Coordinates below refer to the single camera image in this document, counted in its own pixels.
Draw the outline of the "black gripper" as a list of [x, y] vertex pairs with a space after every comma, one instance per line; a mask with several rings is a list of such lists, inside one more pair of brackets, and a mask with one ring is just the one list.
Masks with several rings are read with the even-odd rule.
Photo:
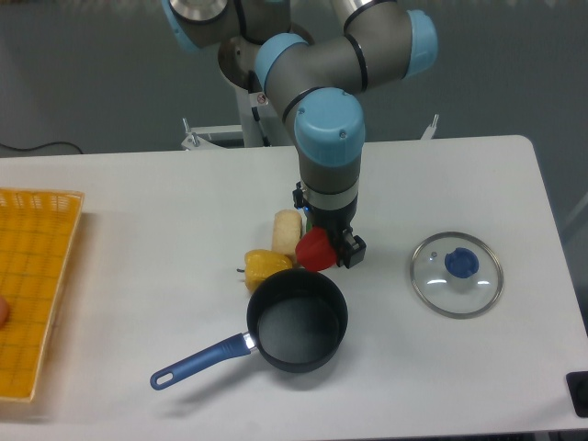
[[351, 221], [356, 214], [358, 182], [343, 192], [325, 194], [303, 181], [292, 192], [294, 207], [301, 209], [313, 227], [326, 230], [336, 245], [337, 265], [351, 268], [364, 260], [367, 245], [353, 234]]

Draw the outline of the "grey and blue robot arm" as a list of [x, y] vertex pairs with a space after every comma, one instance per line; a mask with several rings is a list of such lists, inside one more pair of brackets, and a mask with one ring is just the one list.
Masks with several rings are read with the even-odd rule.
[[262, 95], [295, 145], [293, 192], [311, 228], [295, 249], [300, 266], [352, 267], [366, 244], [356, 213], [364, 112], [357, 95], [429, 69], [438, 54], [432, 19], [394, 1], [335, 1], [342, 35], [315, 43], [296, 30], [287, 1], [165, 1], [176, 39], [193, 49], [231, 49], [225, 78]]

